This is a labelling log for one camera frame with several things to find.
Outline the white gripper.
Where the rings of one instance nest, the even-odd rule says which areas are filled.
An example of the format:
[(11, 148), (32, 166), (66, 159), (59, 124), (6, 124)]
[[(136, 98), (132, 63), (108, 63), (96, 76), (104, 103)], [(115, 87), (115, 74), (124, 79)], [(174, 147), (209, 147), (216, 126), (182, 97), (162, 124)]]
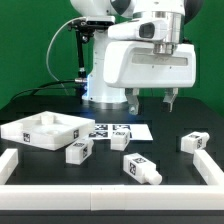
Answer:
[(179, 44), (172, 55), (154, 54), (154, 45), (139, 41), (116, 41), (107, 46), (104, 81), (114, 88), (126, 88), (129, 113), (139, 112), (137, 88), (167, 88), (163, 108), (173, 109), (178, 89), (192, 87), (196, 79), (194, 46)]

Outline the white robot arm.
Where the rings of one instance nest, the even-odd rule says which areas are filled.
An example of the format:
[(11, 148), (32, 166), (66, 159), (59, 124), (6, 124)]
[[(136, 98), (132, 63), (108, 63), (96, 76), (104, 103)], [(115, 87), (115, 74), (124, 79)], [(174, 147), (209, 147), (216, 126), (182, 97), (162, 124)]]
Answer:
[(129, 105), (139, 112), (137, 95), (144, 88), (163, 88), (172, 107), (180, 88), (196, 79), (194, 46), (184, 26), (204, 0), (70, 0), (81, 16), (73, 26), (94, 38), (94, 69), (83, 97), (100, 106)]

